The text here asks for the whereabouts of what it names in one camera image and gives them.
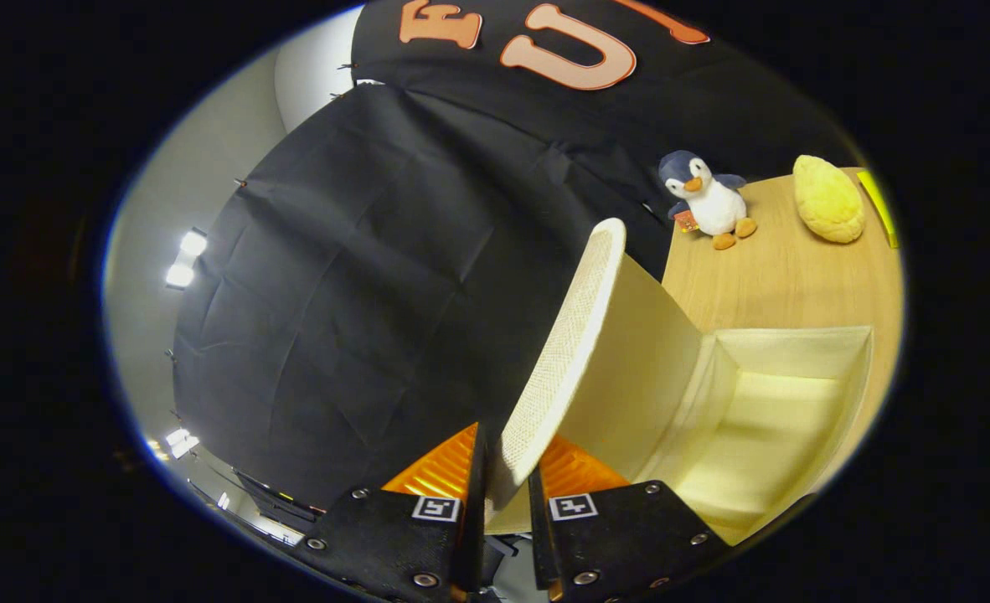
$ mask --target white wall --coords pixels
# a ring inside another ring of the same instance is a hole
[[[353,88],[349,64],[353,28],[360,5],[297,35],[280,48],[276,59],[276,96],[287,132],[301,125],[320,107]]]
[[[171,363],[163,351],[173,344],[182,292],[165,287],[166,272],[183,234],[192,226],[210,229],[235,190],[232,179],[249,174],[286,135],[274,71],[272,50],[193,108],[143,169],[113,226],[105,263],[106,326],[144,439],[162,440],[178,428],[170,413]]]

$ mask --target wooden table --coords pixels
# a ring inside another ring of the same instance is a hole
[[[797,214],[793,176],[740,190],[759,229],[717,251],[702,233],[675,230],[663,287],[703,332],[720,328],[874,326],[874,355],[864,402],[814,492],[840,469],[878,414],[894,375],[904,329],[900,248],[889,247],[882,220],[855,174],[867,223],[850,244],[816,236]]]

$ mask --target bolt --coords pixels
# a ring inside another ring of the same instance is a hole
[[[421,588],[431,588],[439,584],[439,579],[431,574],[417,574],[414,576],[414,584]]]
[[[573,576],[573,584],[586,585],[599,579],[599,572],[580,572]]]

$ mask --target stuffed penguin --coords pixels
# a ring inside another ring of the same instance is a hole
[[[699,229],[713,237],[715,249],[737,243],[731,232],[740,238],[755,232],[755,221],[748,218],[745,200],[737,192],[745,186],[741,176],[713,175],[697,154],[678,150],[659,162],[659,177],[676,198],[685,199]]]

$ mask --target black fabric backdrop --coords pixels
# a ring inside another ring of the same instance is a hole
[[[517,34],[598,60],[525,28],[534,3],[457,4],[484,17],[476,49],[402,44],[396,1],[361,12],[353,75],[384,84],[357,85],[254,168],[184,294],[178,412],[217,457],[300,503],[383,485],[474,420],[498,436],[592,226],[621,218],[629,255],[663,277],[664,153],[750,179],[789,173],[801,152],[855,163],[809,100],[721,42],[565,1],[639,61],[583,92],[498,64]]]

